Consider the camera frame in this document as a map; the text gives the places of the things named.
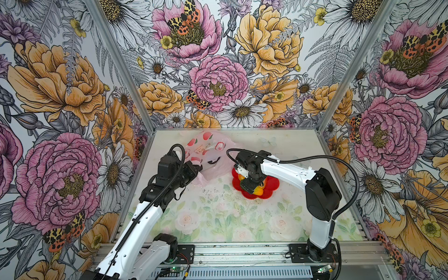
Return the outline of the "orange red toy fruit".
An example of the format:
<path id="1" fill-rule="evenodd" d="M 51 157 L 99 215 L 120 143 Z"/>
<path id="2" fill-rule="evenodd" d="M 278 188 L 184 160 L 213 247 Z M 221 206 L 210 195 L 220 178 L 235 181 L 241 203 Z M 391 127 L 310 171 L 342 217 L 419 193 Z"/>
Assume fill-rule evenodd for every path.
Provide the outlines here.
<path id="1" fill-rule="evenodd" d="M 253 191 L 253 195 L 261 197 L 264 194 L 264 187 L 261 186 L 257 186 L 254 191 Z"/>

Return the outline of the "green circuit board right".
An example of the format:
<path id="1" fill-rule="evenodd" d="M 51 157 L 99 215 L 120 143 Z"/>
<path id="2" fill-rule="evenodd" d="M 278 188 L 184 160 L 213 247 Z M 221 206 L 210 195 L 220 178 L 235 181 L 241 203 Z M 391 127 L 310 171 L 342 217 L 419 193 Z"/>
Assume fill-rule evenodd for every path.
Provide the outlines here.
<path id="1" fill-rule="evenodd" d="M 332 272 L 333 272 L 333 267 L 332 267 L 332 265 L 329 265 L 329 264 L 318 268 L 316 271 L 316 273 L 318 273 L 318 274 L 325 274 L 325 273 L 332 273 Z"/>

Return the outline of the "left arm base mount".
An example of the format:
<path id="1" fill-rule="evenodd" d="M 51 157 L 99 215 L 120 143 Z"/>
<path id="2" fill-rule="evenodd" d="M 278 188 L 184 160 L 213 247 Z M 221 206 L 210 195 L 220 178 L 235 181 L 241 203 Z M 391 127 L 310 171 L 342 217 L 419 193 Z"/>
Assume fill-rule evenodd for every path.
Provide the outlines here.
<path id="1" fill-rule="evenodd" d="M 168 258 L 162 264 L 193 264 L 195 245 L 170 245 Z"/>

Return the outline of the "green circuit board left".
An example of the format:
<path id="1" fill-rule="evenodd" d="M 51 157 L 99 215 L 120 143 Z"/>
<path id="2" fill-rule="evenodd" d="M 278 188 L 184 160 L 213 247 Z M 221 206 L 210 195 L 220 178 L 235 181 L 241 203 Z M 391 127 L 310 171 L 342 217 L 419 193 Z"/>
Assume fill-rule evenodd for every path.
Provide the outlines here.
<path id="1" fill-rule="evenodd" d="M 166 267 L 161 269 L 161 273 L 163 274 L 170 274 L 170 273 L 177 273 L 180 274 L 183 271 L 185 271 L 187 267 Z"/>

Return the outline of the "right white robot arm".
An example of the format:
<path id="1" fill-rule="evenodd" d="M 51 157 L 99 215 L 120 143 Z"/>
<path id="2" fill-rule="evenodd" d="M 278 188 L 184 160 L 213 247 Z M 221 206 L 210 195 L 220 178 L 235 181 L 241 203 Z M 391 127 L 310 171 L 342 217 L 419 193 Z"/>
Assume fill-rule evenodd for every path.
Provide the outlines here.
<path id="1" fill-rule="evenodd" d="M 331 249 L 337 219 L 336 213 L 342 194 L 327 169 L 306 169 L 296 164 L 325 157 L 315 156 L 282 161 L 264 150 L 253 152 L 238 149 L 237 151 L 236 157 L 229 156 L 229 158 L 234 161 L 234 169 L 237 174 L 243 176 L 240 183 L 243 191 L 255 194 L 256 187 L 270 176 L 304 192 L 306 209 L 312 216 L 312 225 L 302 255 L 314 262 L 322 261 Z"/>

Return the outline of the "green circuit board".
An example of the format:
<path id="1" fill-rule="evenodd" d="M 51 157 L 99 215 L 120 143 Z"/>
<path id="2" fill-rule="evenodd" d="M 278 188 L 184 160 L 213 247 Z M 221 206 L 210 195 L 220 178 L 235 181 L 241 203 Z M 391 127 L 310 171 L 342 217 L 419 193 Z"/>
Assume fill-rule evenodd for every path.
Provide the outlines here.
<path id="1" fill-rule="evenodd" d="M 332 273 L 332 272 L 333 272 L 333 267 L 332 267 L 332 265 L 329 265 L 329 264 L 318 268 L 316 271 L 316 273 L 318 273 L 318 274 L 325 274 L 325 273 Z"/>
<path id="2" fill-rule="evenodd" d="M 163 274 L 170 274 L 170 273 L 177 273 L 180 274 L 183 271 L 185 271 L 187 267 L 166 267 L 161 269 L 161 273 Z"/>

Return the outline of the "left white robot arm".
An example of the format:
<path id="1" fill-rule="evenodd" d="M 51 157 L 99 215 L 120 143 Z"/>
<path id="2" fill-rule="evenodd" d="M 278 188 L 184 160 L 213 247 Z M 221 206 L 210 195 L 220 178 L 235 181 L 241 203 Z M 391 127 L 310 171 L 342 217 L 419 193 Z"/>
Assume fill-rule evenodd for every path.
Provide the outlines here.
<path id="1" fill-rule="evenodd" d="M 94 271 L 85 271 L 83 280 L 145 280 L 165 261 L 177 257 L 177 238 L 159 234 L 146 250 L 151 230 L 173 200 L 179 200 L 186 187 L 202 171 L 202 166 L 186 160 L 181 144 L 173 145 L 143 189 L 133 217 L 119 240 Z"/>

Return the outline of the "pink plastic bag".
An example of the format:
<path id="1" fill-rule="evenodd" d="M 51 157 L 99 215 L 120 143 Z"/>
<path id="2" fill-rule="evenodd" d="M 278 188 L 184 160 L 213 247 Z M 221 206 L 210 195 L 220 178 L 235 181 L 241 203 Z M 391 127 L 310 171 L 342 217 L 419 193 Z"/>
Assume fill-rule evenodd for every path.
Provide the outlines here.
<path id="1" fill-rule="evenodd" d="M 203 169 L 192 181 L 193 185 L 204 187 L 212 180 L 229 174 L 235 164 L 226 154 L 231 148 L 240 148 L 240 145 L 219 132 L 203 131 L 194 136 L 185 146 L 185 160 L 201 165 Z M 218 157 L 217 164 L 207 163 Z"/>

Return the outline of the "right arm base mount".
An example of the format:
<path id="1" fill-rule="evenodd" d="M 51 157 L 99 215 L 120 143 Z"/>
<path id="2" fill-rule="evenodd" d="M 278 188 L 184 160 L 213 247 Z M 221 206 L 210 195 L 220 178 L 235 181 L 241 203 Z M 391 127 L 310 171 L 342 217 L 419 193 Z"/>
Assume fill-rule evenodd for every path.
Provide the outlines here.
<path id="1" fill-rule="evenodd" d="M 333 243 L 329 243 L 324 249 L 311 243 L 289 244 L 284 256 L 292 263 L 337 263 L 340 260 L 340 254 Z"/>

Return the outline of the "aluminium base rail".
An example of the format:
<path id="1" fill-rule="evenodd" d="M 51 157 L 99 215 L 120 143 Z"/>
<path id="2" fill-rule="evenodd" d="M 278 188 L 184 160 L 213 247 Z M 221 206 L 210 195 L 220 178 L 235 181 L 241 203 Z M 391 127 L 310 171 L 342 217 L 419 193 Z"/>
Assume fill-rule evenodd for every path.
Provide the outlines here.
<path id="1" fill-rule="evenodd" d="M 388 279 L 391 261 L 377 241 L 341 241 L 337 247 L 336 263 L 292 263 L 285 258 L 288 242 L 274 243 L 196 243 L 193 264 L 160 264 L 148 280 L 181 280 L 187 273 L 188 280 L 338 280 Z M 94 258 L 93 267 L 113 248 L 106 244 Z M 332 265 L 333 272 L 318 274 L 317 269 Z M 166 267 L 187 267 L 180 274 L 161 273 Z"/>

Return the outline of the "red flower-shaped plate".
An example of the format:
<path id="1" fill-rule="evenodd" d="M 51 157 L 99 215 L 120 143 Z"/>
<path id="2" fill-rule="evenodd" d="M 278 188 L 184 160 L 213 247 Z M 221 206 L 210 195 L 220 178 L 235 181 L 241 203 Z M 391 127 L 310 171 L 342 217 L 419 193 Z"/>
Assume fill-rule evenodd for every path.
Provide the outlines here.
<path id="1" fill-rule="evenodd" d="M 259 199 L 269 199 L 275 190 L 277 190 L 280 186 L 280 181 L 277 178 L 267 176 L 267 178 L 262 182 L 261 187 L 264 187 L 264 194 L 261 197 L 255 196 L 253 194 L 248 193 L 247 191 L 241 188 L 241 181 L 244 179 L 242 175 L 239 175 L 236 170 L 232 169 L 232 186 L 235 190 L 239 191 L 242 196 L 249 200 Z"/>

